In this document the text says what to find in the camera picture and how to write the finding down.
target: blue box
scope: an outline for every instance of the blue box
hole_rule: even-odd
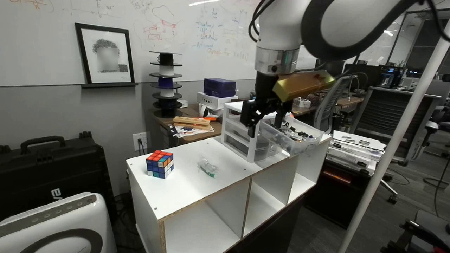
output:
[[[234,97],[237,94],[237,81],[227,78],[206,78],[203,92],[214,97]]]

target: pole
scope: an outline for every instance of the pole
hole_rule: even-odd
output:
[[[450,21],[448,22],[445,32],[450,33]],[[396,153],[401,139],[404,137],[415,112],[418,111],[418,106],[421,105],[422,98],[429,88],[435,73],[438,71],[443,57],[446,56],[448,49],[449,49],[449,42],[446,39],[441,38],[435,50],[434,50],[431,60],[428,61],[428,64],[425,67],[425,71],[420,80],[420,84],[417,85],[415,91],[413,92],[413,97],[404,111],[404,115],[400,119],[400,122],[394,130],[393,139],[390,140],[384,156],[382,157],[382,160],[377,164],[376,174],[370,180],[370,182],[366,188],[366,192],[365,192],[353,217],[352,217],[348,233],[341,244],[339,253],[348,251],[348,247],[355,236],[355,232],[359,227],[359,225],[368,210],[368,206],[372,202],[372,199],[380,185],[380,181],[382,181],[386,170],[389,168],[389,165],[394,157],[394,153]]]

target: black equipment case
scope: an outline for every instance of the black equipment case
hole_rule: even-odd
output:
[[[19,150],[0,146],[0,220],[83,191],[102,194],[116,217],[105,150],[90,132],[30,139]]]

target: framed portrait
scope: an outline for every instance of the framed portrait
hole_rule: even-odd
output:
[[[75,24],[88,84],[134,83],[128,29]]]

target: table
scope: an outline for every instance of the table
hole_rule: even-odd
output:
[[[210,137],[169,149],[175,171],[148,175],[148,154],[127,160],[137,229],[147,251],[225,251],[266,220],[292,208],[317,182],[330,135],[318,146],[289,158],[276,153],[247,158]],[[207,157],[220,167],[216,177],[197,165]]]

